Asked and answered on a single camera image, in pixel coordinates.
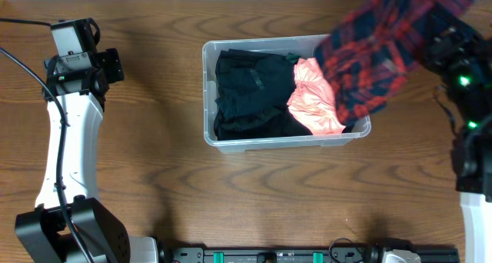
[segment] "red plaid shirt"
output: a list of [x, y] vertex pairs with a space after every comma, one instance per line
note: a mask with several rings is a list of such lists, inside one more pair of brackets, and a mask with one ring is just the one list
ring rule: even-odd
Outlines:
[[375, 113], [419, 66], [429, 12], [437, 5], [453, 15], [472, 0], [368, 0], [317, 47], [314, 55], [334, 90], [344, 125]]

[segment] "clear plastic box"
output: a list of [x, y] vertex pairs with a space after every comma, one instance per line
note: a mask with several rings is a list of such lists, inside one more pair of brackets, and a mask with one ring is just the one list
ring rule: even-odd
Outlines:
[[294, 136], [279, 138], [257, 138], [248, 140], [218, 141], [214, 133], [214, 120], [217, 114], [215, 99], [218, 97], [215, 66], [222, 50], [230, 48], [267, 52], [278, 55], [295, 53], [302, 58], [311, 58], [314, 49], [326, 35], [312, 35], [284, 38], [265, 38], [231, 41], [210, 41], [203, 46], [203, 105], [205, 141], [222, 152], [246, 151], [259, 148], [289, 148], [302, 146], [345, 145], [353, 139], [363, 138], [371, 132], [369, 117], [357, 121], [352, 133], [339, 135]]

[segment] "black cable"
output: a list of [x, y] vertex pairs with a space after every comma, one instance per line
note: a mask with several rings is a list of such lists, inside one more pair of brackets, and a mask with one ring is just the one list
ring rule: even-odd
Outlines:
[[27, 20], [10, 19], [10, 18], [0, 18], [0, 22], [13, 22], [16, 24], [25, 24], [25, 25], [46, 25], [49, 27], [52, 26], [52, 24], [47, 22], [27, 21]]
[[442, 104], [439, 100], [439, 92], [442, 91], [444, 87], [442, 85], [436, 86], [436, 88], [432, 91], [432, 97], [436, 101], [436, 103], [444, 110], [444, 113], [446, 113], [447, 118], [449, 119], [450, 126], [451, 126], [451, 131], [453, 132], [454, 136], [457, 136], [456, 132], [456, 118], [453, 115], [453, 112], [449, 110], [446, 106]]
[[58, 157], [56, 158], [56, 191], [58, 194], [58, 201], [60, 202], [60, 211], [61, 214], [63, 215], [63, 218], [68, 226], [68, 229], [70, 229], [72, 237], [75, 239], [75, 242], [77, 242], [78, 247], [82, 251], [82, 253], [85, 256], [85, 259], [89, 263], [94, 263], [92, 260], [92, 257], [87, 249], [87, 246], [84, 243], [84, 240], [82, 240], [80, 234], [78, 231], [75, 229], [74, 224], [71, 222], [70, 216], [68, 216], [68, 210], [67, 210], [67, 205], [65, 203], [66, 197], [65, 193], [63, 192], [63, 184], [62, 184], [62, 164], [63, 164], [63, 151], [65, 149], [65, 135], [67, 131], [67, 117], [65, 116], [65, 112], [63, 111], [62, 105], [60, 105], [60, 102], [58, 99], [53, 95], [51, 91], [49, 91], [48, 86], [46, 86], [45, 82], [42, 81], [38, 75], [36, 75], [28, 66], [24, 65], [24, 63], [20, 62], [14, 55], [11, 55], [8, 53], [6, 50], [3, 48], [0, 48], [0, 52], [3, 53], [5, 56], [10, 58], [13, 62], [17, 63], [19, 66], [21, 66], [24, 70], [27, 71], [30, 75], [32, 75], [36, 81], [39, 82], [41, 87], [45, 90], [46, 93], [52, 98], [53, 102], [56, 105], [56, 108], [60, 112], [60, 123], [61, 123], [61, 131], [60, 131], [60, 143], [58, 145]]
[[349, 238], [339, 238], [335, 241], [333, 241], [333, 243], [331, 243], [330, 245], [330, 248], [328, 249], [328, 254], [330, 255], [330, 258], [331, 260], [337, 262], [337, 263], [341, 263], [339, 262], [336, 258], [333, 257], [333, 255], [331, 254], [331, 248], [333, 247], [333, 245], [335, 245], [338, 241], [340, 240], [345, 240], [345, 241], [349, 241], [351, 244], [354, 244], [354, 248], [357, 250], [357, 252], [361, 255], [362, 259], [359, 260], [359, 261], [356, 261], [355, 263], [361, 263], [361, 262], [364, 262], [365, 258], [366, 258], [366, 254], [363, 253], [358, 247], [355, 246], [355, 243], [352, 242], [352, 240], [350, 240]]

